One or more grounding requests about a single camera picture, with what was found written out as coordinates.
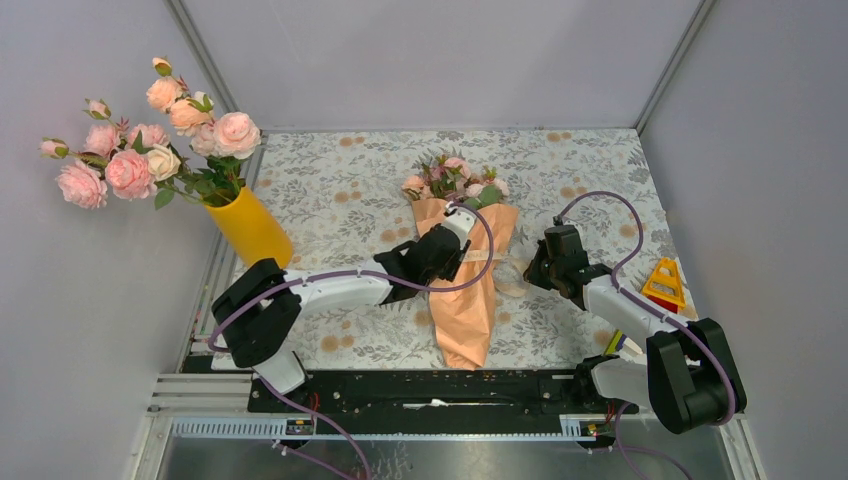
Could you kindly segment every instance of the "gray wall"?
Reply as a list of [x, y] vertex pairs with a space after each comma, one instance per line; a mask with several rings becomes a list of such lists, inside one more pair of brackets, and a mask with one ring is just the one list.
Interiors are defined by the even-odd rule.
[[175, 201], [62, 200], [42, 135], [79, 148], [103, 97], [134, 122], [150, 60], [209, 91], [160, 1], [0, 1], [0, 478], [118, 478], [160, 371], [174, 367], [214, 231]]
[[186, 0], [263, 128], [631, 126], [698, 0]]
[[643, 137], [769, 478], [845, 478], [848, 3], [720, 2]]

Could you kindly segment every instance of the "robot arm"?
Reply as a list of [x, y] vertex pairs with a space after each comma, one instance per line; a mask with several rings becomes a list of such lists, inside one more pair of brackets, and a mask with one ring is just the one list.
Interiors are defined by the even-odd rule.
[[[445, 220], [417, 242], [409, 241], [379, 253], [357, 271], [372, 271], [428, 285], [436, 278], [453, 280], [470, 246], [468, 235], [475, 224], [470, 213], [448, 204]], [[350, 267], [322, 272], [281, 270], [273, 259], [260, 260], [212, 305], [218, 324], [257, 295], [293, 279], [324, 277], [278, 291], [238, 317], [222, 332], [233, 362], [252, 368], [277, 391], [285, 394], [306, 380], [303, 367], [283, 341], [294, 322], [334, 308], [384, 305], [414, 297], [418, 290], [364, 275], [348, 275]]]
[[[688, 323], [689, 319], [671, 312], [660, 318], [638, 305], [622, 293], [627, 287], [615, 287], [609, 267], [589, 264], [573, 225], [555, 219], [555, 226], [548, 228], [545, 240], [539, 242], [524, 279], [557, 290], [580, 309], [609, 321], [647, 354], [634, 359], [614, 355], [585, 359], [577, 368], [579, 391], [570, 392], [575, 400], [593, 403], [598, 397], [618, 398], [650, 406], [674, 433], [721, 418], [727, 412], [729, 394], [736, 396], [735, 411], [745, 408], [745, 391], [718, 323], [709, 318]], [[732, 392], [726, 391], [701, 350], [668, 319], [686, 325], [715, 355], [731, 381]]]

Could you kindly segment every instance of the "red object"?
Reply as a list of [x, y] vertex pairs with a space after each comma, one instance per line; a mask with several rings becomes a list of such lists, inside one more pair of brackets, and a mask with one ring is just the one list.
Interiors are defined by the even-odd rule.
[[659, 306], [663, 307], [664, 309], [666, 309], [666, 310], [668, 310], [668, 311], [670, 311], [670, 312], [672, 312], [672, 313], [678, 313], [678, 312], [677, 312], [677, 308], [678, 308], [678, 307], [677, 307], [677, 305], [675, 305], [675, 304], [673, 304], [673, 303], [671, 303], [671, 302], [667, 302], [667, 301], [665, 301], [665, 300], [663, 300], [663, 299], [657, 298], [657, 297], [655, 297], [655, 296], [653, 296], [653, 295], [647, 295], [647, 297], [648, 297], [648, 298], [650, 298], [652, 302], [654, 302], [654, 303], [656, 303], [657, 305], [659, 305]]

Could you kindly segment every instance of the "leaf pattern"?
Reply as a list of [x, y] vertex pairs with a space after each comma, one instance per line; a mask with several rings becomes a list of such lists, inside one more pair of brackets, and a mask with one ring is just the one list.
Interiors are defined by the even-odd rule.
[[[574, 197], [610, 190], [628, 198], [645, 221], [642, 253], [622, 270], [641, 288], [660, 257], [676, 258], [671, 234], [634, 130], [505, 130], [271, 134], [256, 194], [295, 245], [290, 268], [355, 265], [417, 237], [401, 193], [427, 150], [462, 149], [475, 171], [497, 167], [509, 183], [507, 202], [521, 209], [509, 254], [529, 260], [552, 218]], [[588, 199], [569, 212], [592, 261], [613, 266], [635, 246], [627, 209], [614, 199]], [[520, 273], [499, 265], [495, 278]], [[236, 275], [244, 267], [236, 269]], [[687, 302], [691, 304], [689, 292]], [[528, 286], [521, 298], [498, 294], [486, 367], [566, 368], [601, 353], [596, 336], [612, 332], [554, 292]], [[286, 340], [306, 368], [445, 368], [423, 294], [382, 307], [336, 310], [302, 318]]]

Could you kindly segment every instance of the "vase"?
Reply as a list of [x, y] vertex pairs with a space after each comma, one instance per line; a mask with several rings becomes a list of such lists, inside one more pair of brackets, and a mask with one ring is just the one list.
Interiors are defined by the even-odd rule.
[[289, 236], [249, 188], [229, 205], [204, 207], [247, 268], [263, 258], [274, 258], [280, 268], [289, 264]]

